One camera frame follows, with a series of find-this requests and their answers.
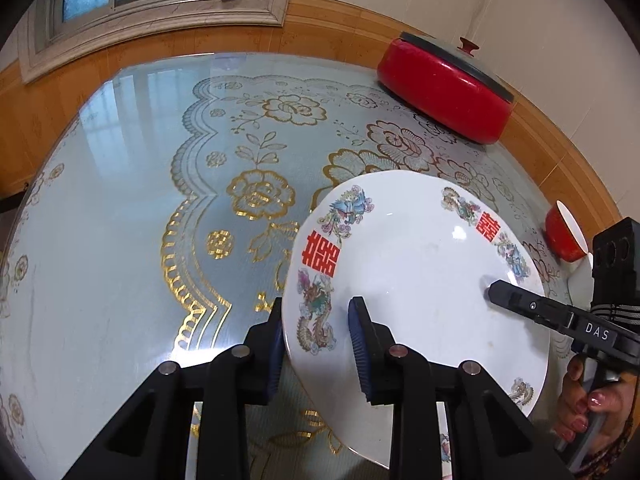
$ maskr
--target red pot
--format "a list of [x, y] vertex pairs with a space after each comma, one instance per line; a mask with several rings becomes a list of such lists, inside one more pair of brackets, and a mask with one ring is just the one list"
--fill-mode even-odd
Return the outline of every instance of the red pot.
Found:
[[409, 104], [468, 139], [496, 142], [511, 115], [513, 95], [471, 54], [427, 36], [403, 32], [378, 66], [380, 82]]
[[546, 214], [545, 235], [549, 248], [566, 262], [576, 262], [588, 252], [578, 222], [560, 201]]

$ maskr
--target marble window trim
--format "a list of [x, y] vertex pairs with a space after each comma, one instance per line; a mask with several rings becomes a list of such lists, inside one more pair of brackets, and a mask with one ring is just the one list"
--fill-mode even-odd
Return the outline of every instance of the marble window trim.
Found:
[[282, 26], [289, 0], [139, 0], [73, 35], [52, 40], [39, 52], [35, 31], [43, 25], [43, 18], [36, 13], [36, 2], [18, 24], [24, 83], [107, 46], [158, 32], [211, 25]]

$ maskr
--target plate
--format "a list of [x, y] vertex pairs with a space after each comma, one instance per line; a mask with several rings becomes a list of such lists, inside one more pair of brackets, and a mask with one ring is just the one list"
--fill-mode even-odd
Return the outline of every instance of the plate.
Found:
[[545, 380], [549, 332], [489, 303], [484, 292], [495, 280], [544, 295], [505, 222], [448, 181], [370, 173], [322, 200], [293, 246], [282, 323], [296, 374], [345, 446], [388, 467], [392, 407], [373, 407], [360, 391], [347, 323], [353, 296], [429, 361], [478, 361], [529, 414]]

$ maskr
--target table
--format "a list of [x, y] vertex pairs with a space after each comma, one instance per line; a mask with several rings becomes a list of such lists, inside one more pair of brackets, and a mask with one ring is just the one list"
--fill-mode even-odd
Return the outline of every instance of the table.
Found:
[[[309, 211], [349, 178], [395, 169], [485, 202], [547, 295], [569, 301], [540, 230], [548, 203], [524, 170], [399, 103], [371, 70], [217, 54], [102, 85], [35, 179], [2, 264], [0, 420], [34, 476], [60, 478], [162, 361], [198, 364], [241, 342], [282, 293]], [[569, 345], [552, 337], [534, 420], [549, 417]], [[255, 480], [386, 478], [332, 435], [288, 363], [247, 424]]]

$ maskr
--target red lid handle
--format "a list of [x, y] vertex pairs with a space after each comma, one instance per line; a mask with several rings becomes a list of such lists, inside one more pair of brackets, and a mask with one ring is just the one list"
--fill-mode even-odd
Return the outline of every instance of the red lid handle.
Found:
[[471, 51], [478, 50], [480, 48], [473, 41], [469, 41], [467, 38], [462, 38], [462, 36], [460, 36], [460, 41], [462, 42], [462, 46], [459, 46], [458, 50], [461, 50], [462, 52], [465, 52], [472, 57], [473, 54], [471, 53]]

